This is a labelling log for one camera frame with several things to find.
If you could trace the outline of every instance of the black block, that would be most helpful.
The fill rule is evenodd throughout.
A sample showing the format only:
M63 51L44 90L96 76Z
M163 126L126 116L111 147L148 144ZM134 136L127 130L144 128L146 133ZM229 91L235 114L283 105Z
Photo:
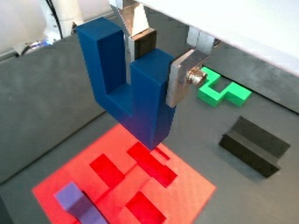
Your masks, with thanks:
M278 159L290 144L241 117L219 145L250 165L266 178L281 170Z

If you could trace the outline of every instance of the red square pad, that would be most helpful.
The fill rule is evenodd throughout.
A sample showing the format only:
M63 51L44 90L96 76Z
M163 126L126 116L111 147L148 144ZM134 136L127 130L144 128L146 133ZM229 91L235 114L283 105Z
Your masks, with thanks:
M74 182L110 223L193 223L215 185L162 144L150 151L119 124L34 189L51 223L79 221L55 193Z

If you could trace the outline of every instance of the dark gray block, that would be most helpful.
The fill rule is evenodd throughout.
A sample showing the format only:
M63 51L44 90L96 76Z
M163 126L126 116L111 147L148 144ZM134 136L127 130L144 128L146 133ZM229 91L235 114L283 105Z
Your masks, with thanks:
M99 114L78 37L0 65L0 184Z
M250 165L266 178L281 170L278 159L290 144L241 117L219 145Z

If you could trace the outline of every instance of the bolt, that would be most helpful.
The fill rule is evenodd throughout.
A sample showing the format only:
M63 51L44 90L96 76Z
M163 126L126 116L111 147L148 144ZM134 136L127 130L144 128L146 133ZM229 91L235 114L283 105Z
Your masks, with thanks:
M202 69L197 66L187 73L187 83L194 84L195 87L199 87L203 82L207 80L207 74L202 71Z

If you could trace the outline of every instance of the silver metal plate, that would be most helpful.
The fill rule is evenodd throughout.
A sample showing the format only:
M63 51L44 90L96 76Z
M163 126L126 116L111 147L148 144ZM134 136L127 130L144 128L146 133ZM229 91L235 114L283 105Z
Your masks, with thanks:
M209 54L190 50L171 65L169 89L166 96L167 105L174 108L189 94L190 83L187 74L195 67L202 67Z

